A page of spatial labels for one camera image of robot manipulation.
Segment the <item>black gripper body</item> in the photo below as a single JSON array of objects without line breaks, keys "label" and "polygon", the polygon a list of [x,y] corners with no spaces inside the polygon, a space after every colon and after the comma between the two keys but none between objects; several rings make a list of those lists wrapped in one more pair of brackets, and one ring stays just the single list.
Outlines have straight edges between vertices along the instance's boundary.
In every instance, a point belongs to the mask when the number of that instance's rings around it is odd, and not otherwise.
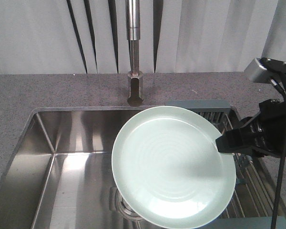
[{"label": "black gripper body", "polygon": [[277,99],[259,104],[260,111],[243,128],[256,131],[256,150],[259,154],[281,157],[286,139],[286,105]]}]

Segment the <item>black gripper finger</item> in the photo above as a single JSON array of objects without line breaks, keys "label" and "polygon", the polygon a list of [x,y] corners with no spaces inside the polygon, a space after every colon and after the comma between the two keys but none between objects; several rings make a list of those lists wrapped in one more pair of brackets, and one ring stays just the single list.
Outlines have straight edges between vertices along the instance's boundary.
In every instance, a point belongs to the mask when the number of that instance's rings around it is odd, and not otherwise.
[{"label": "black gripper finger", "polygon": [[237,128],[223,133],[215,143],[220,153],[257,154],[255,137],[256,131]]}]

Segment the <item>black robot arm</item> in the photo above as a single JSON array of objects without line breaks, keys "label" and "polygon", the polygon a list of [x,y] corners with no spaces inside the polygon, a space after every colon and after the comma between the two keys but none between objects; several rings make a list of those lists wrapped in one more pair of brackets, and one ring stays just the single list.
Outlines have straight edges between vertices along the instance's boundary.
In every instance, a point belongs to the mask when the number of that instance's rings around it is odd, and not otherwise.
[{"label": "black robot arm", "polygon": [[[250,81],[271,84],[286,95],[286,62],[255,58],[244,73]],[[215,142],[220,153],[280,158],[286,143],[286,103],[276,99],[261,102],[255,116],[242,119]]]}]

